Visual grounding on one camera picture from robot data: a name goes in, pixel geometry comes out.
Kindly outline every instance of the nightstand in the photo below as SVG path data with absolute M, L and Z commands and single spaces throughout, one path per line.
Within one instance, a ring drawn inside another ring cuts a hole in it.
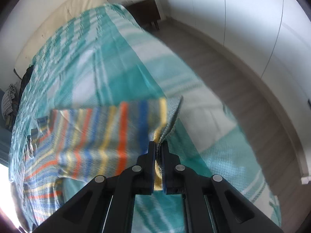
M 159 30 L 158 20 L 161 19 L 158 7 L 155 0 L 143 0 L 137 3 L 126 5 L 125 8 L 132 14 L 133 18 L 139 24 L 143 26 L 149 24 L 152 26 L 152 22 L 155 24 L 157 30 Z

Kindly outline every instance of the wall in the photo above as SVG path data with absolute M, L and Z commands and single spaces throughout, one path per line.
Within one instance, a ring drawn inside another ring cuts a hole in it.
M 41 23 L 65 1 L 20 0 L 15 6 L 0 31 L 0 89 L 5 91 L 19 80 L 13 73 L 19 52 Z M 108 1 L 120 3 L 124 0 Z

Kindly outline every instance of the silver screw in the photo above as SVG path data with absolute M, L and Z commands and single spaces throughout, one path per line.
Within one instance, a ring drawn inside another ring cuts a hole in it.
M 216 182 L 221 182 L 222 181 L 222 177 L 218 174 L 215 174 L 213 176 L 213 180 L 216 181 Z
M 97 183 L 101 183 L 104 180 L 105 180 L 105 177 L 102 176 L 102 175 L 98 175 L 98 176 L 95 177 L 95 182 L 97 182 Z
M 137 166 L 137 165 L 136 165 L 136 166 L 133 166 L 133 167 L 132 167 L 132 171 L 133 171 L 133 172 L 140 172 L 141 170 L 142 170 L 141 166 Z
M 175 169 L 176 169 L 177 171 L 183 171 L 183 170 L 186 169 L 186 167 L 185 167 L 184 165 L 177 165 L 177 166 L 175 166 Z

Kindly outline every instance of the wooden floor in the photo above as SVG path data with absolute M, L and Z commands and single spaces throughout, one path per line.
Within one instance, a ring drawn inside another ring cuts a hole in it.
M 278 117 L 257 88 L 226 58 L 170 22 L 152 34 L 179 55 L 231 109 L 244 130 L 282 213 L 294 233 L 311 210 L 311 185 L 301 185 L 298 162 Z

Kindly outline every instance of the green and white bedspread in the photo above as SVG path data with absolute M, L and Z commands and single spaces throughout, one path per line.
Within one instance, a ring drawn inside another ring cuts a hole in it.
M 70 20 L 47 40 L 30 65 L 34 70 L 13 129 L 9 167 L 9 179 L 30 228 L 40 222 L 25 195 L 27 136 L 31 129 L 39 128 L 38 118 L 48 116 L 52 109 L 117 106 L 179 96 L 183 96 L 179 117 L 167 137 L 170 151 L 198 174 L 222 175 L 280 226 L 277 198 L 230 111 L 122 6 L 105 4 Z M 83 185 L 65 179 L 63 202 Z M 43 218 L 48 215 L 42 211 Z M 181 197 L 165 196 L 162 191 L 137 196 L 133 232 L 183 232 Z

